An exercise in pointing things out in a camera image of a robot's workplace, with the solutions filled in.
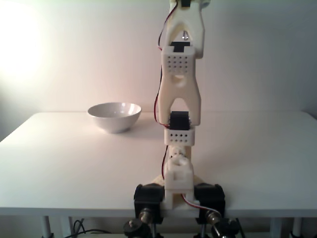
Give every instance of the table leg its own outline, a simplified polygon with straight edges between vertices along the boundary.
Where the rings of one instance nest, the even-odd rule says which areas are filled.
[[[52,238],[53,234],[51,232],[50,220],[48,216],[41,217],[41,226],[43,238]]]
[[[72,235],[73,223],[71,217],[61,217],[60,224],[63,237]]]
[[[282,218],[271,218],[270,238],[281,238]]]

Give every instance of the white 3d-printed robot arm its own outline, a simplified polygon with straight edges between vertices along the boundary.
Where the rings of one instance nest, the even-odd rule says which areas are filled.
[[[170,0],[170,11],[175,6],[176,9],[167,22],[166,41],[161,55],[159,121],[161,124],[169,125],[169,128],[164,130],[164,141],[169,146],[169,156],[164,167],[164,209],[173,208],[175,194],[184,194],[187,200],[195,202],[191,147],[195,144],[195,126],[201,121],[196,59],[201,59],[204,54],[205,29],[201,13],[203,1],[191,0],[190,7],[184,7],[182,3],[181,0],[178,0],[177,4],[175,0]],[[177,35],[183,31],[190,36],[190,42],[174,42]],[[189,109],[190,121],[187,128],[177,128],[178,119],[175,118],[183,115],[171,114],[170,109],[176,98],[183,99]],[[176,122],[176,127],[172,126],[172,120]]]

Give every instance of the white wall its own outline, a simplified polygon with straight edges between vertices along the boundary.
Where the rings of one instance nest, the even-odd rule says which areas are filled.
[[[152,110],[167,0],[0,2],[0,140],[37,111]],[[316,13],[316,1],[213,0],[197,65],[203,110],[317,115]],[[17,219],[5,228],[22,237]]]

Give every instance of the robotic arm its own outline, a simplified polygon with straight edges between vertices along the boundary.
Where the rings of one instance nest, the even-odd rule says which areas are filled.
[[[159,122],[165,125],[164,142],[169,153],[162,176],[151,184],[140,184],[135,191],[136,219],[124,226],[124,233],[129,238],[161,237],[156,232],[156,224],[163,222],[161,211],[175,209],[175,196],[182,196],[188,205],[199,209],[196,220],[202,229],[197,238],[208,237],[206,224],[212,225],[214,238],[234,238],[239,231],[235,221],[222,218],[225,200],[221,186],[199,182],[191,163],[195,127],[201,123],[201,97],[196,81],[196,59],[204,55],[205,29],[201,11],[209,2],[170,0],[171,13],[161,54],[162,78],[158,94]],[[181,32],[186,32],[190,41],[174,41]],[[185,101],[188,112],[171,112],[176,98]]]

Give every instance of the tabletop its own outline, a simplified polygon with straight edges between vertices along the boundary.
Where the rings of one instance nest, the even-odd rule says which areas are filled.
[[[160,174],[164,151],[152,113],[121,134],[86,113],[35,114],[0,143],[0,215],[133,217],[135,188]],[[229,217],[317,216],[317,121],[306,113],[203,113],[192,163],[223,187]]]

